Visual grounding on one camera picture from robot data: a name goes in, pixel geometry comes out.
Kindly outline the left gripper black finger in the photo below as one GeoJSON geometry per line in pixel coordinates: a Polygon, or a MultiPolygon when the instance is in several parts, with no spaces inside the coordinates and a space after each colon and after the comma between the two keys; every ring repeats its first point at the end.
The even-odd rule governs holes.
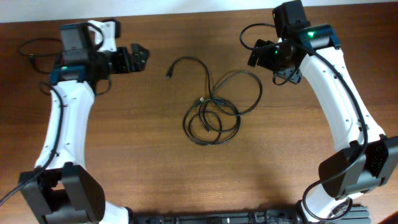
{"type": "Polygon", "coordinates": [[[131,44],[132,58],[134,61],[147,61],[149,58],[149,51],[142,45],[134,43],[131,44]]]}
{"type": "Polygon", "coordinates": [[[130,63],[130,73],[142,72],[146,67],[146,60],[138,60],[130,63]]]}

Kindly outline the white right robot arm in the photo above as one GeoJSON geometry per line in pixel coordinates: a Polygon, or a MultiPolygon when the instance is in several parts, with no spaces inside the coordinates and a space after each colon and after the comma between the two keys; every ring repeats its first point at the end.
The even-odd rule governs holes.
{"type": "Polygon", "coordinates": [[[397,167],[397,138],[386,136],[369,114],[331,26],[304,23],[276,29],[277,42],[258,40],[251,47],[249,65],[286,81],[296,75],[307,79],[328,121],[335,153],[319,165],[319,179],[295,207],[268,211],[267,221],[369,223],[353,202],[387,184],[397,167]]]}

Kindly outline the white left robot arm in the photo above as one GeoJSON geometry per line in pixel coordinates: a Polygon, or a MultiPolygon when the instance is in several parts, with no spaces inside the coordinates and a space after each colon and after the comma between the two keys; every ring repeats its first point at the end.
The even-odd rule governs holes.
{"type": "Polygon", "coordinates": [[[96,86],[113,74],[141,72],[149,51],[139,44],[119,47],[116,19],[60,28],[61,51],[45,84],[52,107],[44,146],[32,171],[19,176],[19,189],[39,223],[134,223],[133,212],[108,202],[87,172],[85,139],[96,86]]]}

